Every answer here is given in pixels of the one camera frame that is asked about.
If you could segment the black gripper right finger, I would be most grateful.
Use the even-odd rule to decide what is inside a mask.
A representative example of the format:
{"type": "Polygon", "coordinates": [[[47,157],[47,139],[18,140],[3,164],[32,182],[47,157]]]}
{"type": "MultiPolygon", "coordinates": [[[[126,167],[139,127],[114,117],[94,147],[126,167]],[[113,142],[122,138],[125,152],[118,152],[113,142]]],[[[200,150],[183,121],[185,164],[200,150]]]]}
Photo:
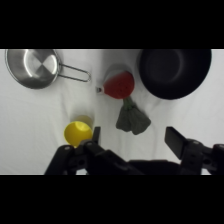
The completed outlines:
{"type": "Polygon", "coordinates": [[[200,175],[206,169],[211,175],[224,175],[224,144],[206,147],[194,139],[187,139],[173,127],[165,131],[165,143],[181,161],[179,175],[200,175]]]}

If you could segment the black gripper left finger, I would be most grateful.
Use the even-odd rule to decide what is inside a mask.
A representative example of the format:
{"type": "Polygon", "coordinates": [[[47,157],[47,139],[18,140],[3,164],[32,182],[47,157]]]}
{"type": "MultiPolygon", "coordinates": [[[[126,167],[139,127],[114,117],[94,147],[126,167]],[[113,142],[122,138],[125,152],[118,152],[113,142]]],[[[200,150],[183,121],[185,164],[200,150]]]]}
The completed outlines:
{"type": "Polygon", "coordinates": [[[76,175],[85,169],[90,175],[142,175],[142,172],[124,161],[111,150],[99,145],[101,128],[96,127],[91,139],[83,140],[75,148],[60,146],[50,161],[45,175],[76,175]]]}

